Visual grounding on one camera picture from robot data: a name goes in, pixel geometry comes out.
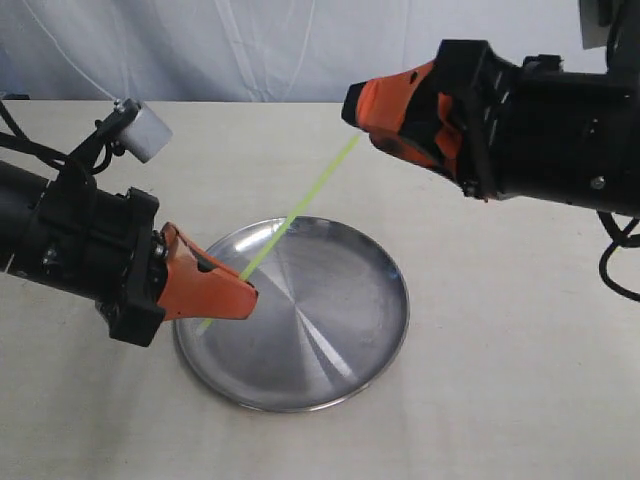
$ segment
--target white curtain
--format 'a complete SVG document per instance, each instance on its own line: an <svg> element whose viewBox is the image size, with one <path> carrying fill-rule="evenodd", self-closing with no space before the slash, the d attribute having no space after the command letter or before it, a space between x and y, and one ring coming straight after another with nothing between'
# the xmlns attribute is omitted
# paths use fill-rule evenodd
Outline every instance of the white curtain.
<svg viewBox="0 0 640 480"><path fill-rule="evenodd" d="M433 58L443 38L499 55L583 50L577 1L0 0L0 44L37 99L341 101L349 84Z"/></svg>

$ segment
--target table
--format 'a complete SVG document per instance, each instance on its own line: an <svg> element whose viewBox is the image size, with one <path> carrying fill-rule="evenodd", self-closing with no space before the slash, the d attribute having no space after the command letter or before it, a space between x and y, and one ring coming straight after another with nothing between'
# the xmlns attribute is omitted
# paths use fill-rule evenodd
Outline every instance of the table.
<svg viewBox="0 0 640 480"><path fill-rule="evenodd" d="M111 108L9 107L34 140L64 151ZM285 214L353 134L339 105L152 107L172 143L147 165L116 159L99 184L158 196L158 226L172 219L203 246ZM52 175L35 159L2 158ZM169 325L148 349L122 344L90 302L0 276L2 477L640 475L640 315L598 279L607 238L595 214L465 199L366 141L308 213L370 235L405 275L408 337L369 389L308 414L240 409L193 378ZM613 274L638 285L637 262L621 254Z"/></svg>

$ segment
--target yellow-green straw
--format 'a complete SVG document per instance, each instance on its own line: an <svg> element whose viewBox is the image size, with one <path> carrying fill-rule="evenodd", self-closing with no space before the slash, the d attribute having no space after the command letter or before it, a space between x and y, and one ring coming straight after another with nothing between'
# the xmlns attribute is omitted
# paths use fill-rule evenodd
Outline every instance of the yellow-green straw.
<svg viewBox="0 0 640 480"><path fill-rule="evenodd" d="M360 139L360 134L354 135L349 140L349 142L347 142L347 144L342 148L342 150L340 150L338 155L331 161L331 163L329 163L327 168L318 177L318 179L315 181L315 183L313 184L311 189L307 192L307 194L304 196L304 198L293 208L293 210L291 210L289 215L287 215L287 218L285 219L284 223L280 225L278 230L276 230L276 233L273 234L273 236L269 239L269 241L265 244L265 246L262 247L262 249L260 249L258 254L253 258L253 260L249 262L249 265L247 265L247 267L240 273L239 275L240 280L246 281L251 276L251 274L255 271L255 269L258 268L258 266L269 254L269 252L273 250L273 247L275 247L275 245L278 243L278 240L280 240L282 236L285 234L285 232L289 229L289 227L294 222L294 220L297 217L299 217L307 209L307 207L309 206L313 198L318 194L320 190L322 190L322 187L325 185L325 183L327 183L327 180L329 179L329 177L331 177L331 174L335 172L335 170L340 166L342 161L349 154L349 152L353 150L353 148L358 143L359 139ZM209 326L211 326L212 323L213 323L213 320L210 318L203 320L202 323L200 323L200 325L198 325L198 328L196 329L196 335L198 336L202 335L204 332L206 332L207 328L209 328Z"/></svg>

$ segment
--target stainless steel plate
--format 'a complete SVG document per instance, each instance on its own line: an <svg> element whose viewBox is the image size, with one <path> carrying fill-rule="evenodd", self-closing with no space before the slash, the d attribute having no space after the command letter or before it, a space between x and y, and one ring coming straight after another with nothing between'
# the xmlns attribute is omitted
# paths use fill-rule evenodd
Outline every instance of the stainless steel plate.
<svg viewBox="0 0 640 480"><path fill-rule="evenodd" d="M246 227L208 253L242 270L284 218ZM250 281L260 292L244 321L175 322L196 375L245 407L295 412L334 405L393 360L409 319L404 280L373 240L346 225L300 217Z"/></svg>

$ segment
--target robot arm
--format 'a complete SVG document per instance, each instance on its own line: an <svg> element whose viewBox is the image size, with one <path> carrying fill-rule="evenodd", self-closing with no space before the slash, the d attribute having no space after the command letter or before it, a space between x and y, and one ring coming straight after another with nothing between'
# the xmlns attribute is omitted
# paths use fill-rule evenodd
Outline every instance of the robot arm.
<svg viewBox="0 0 640 480"><path fill-rule="evenodd" d="M94 300L110 337L140 346L163 321L249 316L256 290L172 223L154 230L155 197L97 187L95 175L112 155L128 150L146 163L169 141L170 130L146 105L118 103L69 155L30 141L1 103L0 114L14 133L0 134L0 146L59 170L49 182L0 161L2 270Z"/></svg>
<svg viewBox="0 0 640 480"><path fill-rule="evenodd" d="M564 72L556 55L517 66L486 41L445 40L432 62L352 85L342 118L467 197L597 211L613 239L601 277L640 301L606 272L617 247L640 246L629 237L640 217L640 0L626 0L613 17L606 74ZM634 220L621 230L613 214Z"/></svg>

